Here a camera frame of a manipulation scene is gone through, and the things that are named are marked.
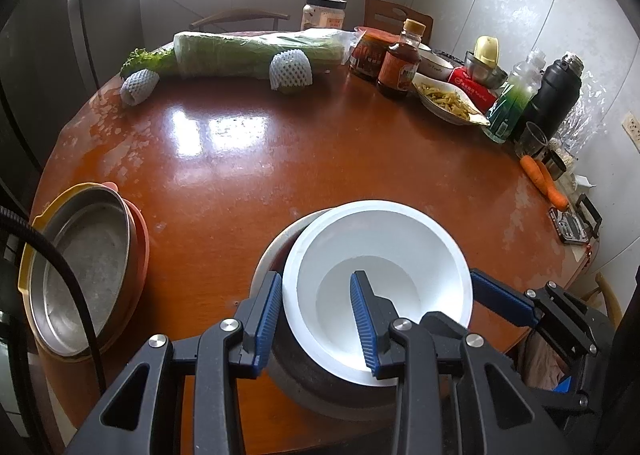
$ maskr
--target condiment bottle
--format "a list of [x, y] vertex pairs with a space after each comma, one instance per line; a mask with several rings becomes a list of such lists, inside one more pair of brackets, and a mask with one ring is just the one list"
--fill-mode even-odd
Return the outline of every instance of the condiment bottle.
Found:
[[513, 67], [502, 95], [486, 113], [490, 126], [482, 128], [482, 131], [491, 140], [502, 144], [509, 138], [529, 99], [540, 89], [544, 66], [545, 53], [533, 49], [526, 61]]
[[398, 43], [389, 45], [378, 75], [378, 89], [390, 98], [406, 95], [420, 63], [418, 46], [425, 26], [407, 19]]

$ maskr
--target stainless steel pot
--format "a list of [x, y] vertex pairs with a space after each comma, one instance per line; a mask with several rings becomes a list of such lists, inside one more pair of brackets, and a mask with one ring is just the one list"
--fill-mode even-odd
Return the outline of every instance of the stainless steel pot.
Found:
[[[88, 187], [56, 211], [42, 234], [78, 278], [102, 345], [126, 319], [136, 287], [136, 228], [123, 199], [108, 187]], [[29, 305], [38, 339], [52, 353], [70, 360], [84, 355], [87, 341], [78, 310], [42, 255], [33, 260]]]
[[[268, 271], [282, 274], [291, 247], [302, 231], [328, 209], [303, 216], [271, 242], [255, 269], [249, 296], [255, 296]], [[343, 421], [388, 422], [395, 414], [396, 387], [366, 387], [340, 379], [311, 359], [293, 336], [280, 309], [267, 372], [294, 402]]]

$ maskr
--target metal screw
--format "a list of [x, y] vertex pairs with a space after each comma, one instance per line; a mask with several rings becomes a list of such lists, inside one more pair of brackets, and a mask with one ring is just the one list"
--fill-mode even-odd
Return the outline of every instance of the metal screw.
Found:
[[466, 344], [470, 347], [478, 348], [484, 345], [484, 338], [480, 334], [469, 334], [466, 337]]
[[240, 324], [238, 323], [238, 320], [234, 320], [233, 318], [227, 318], [220, 322], [220, 328], [223, 329], [225, 332], [233, 332], [239, 326]]
[[166, 336], [164, 334], [154, 334], [149, 338], [149, 346], [153, 349], [159, 349], [166, 343]]
[[394, 320], [393, 326], [396, 330], [409, 330], [411, 328], [411, 321], [407, 318], [398, 318]]

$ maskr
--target white plastic jar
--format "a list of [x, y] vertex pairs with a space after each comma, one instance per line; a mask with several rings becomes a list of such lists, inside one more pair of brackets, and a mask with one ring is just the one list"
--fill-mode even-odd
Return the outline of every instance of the white plastic jar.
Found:
[[341, 29], [346, 7], [345, 0], [306, 0], [300, 30], [312, 27]]

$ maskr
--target white bowl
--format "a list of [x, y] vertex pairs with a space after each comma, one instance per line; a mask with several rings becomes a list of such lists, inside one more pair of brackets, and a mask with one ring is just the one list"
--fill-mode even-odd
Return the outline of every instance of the white bowl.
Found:
[[451, 63], [431, 51], [418, 49], [418, 53], [420, 54], [418, 72], [438, 81], [449, 80], [454, 69]]
[[361, 200], [327, 211], [302, 232], [287, 258], [282, 297], [298, 343], [322, 368], [346, 381], [390, 386], [367, 368], [349, 282], [366, 271], [375, 294], [418, 323], [442, 311], [467, 326], [473, 293], [460, 248], [437, 222], [386, 200]]
[[[463, 126], [465, 124], [476, 124], [478, 126], [490, 125], [489, 120], [486, 117], [484, 117], [484, 114], [480, 112], [480, 110], [476, 108], [476, 106], [473, 104], [473, 101], [471, 101], [471, 99], [469, 99], [469, 96], [465, 94], [465, 91], [459, 88], [458, 86], [452, 85], [451, 83], [445, 83], [442, 81], [434, 80], [432, 78], [428, 78], [427, 76], [423, 76], [422, 74], [419, 74], [417, 72], [414, 76], [413, 83], [414, 83], [414, 86], [416, 87], [415, 90], [422, 104], [432, 114], [437, 115], [442, 120], [445, 120], [447, 122], [450, 122], [451, 124], [456, 124], [459, 126]], [[433, 86], [434, 88], [442, 90], [443, 92], [457, 93], [460, 96], [460, 100], [464, 102], [472, 112], [471, 114], [469, 114], [469, 120], [466, 120], [462, 117], [458, 117], [457, 115], [452, 114], [448, 110], [445, 110], [444, 108], [439, 107], [437, 104], [431, 101], [431, 99], [429, 99], [428, 97], [423, 96], [420, 93], [420, 90], [418, 90], [417, 88], [417, 85], [420, 85], [420, 84]]]

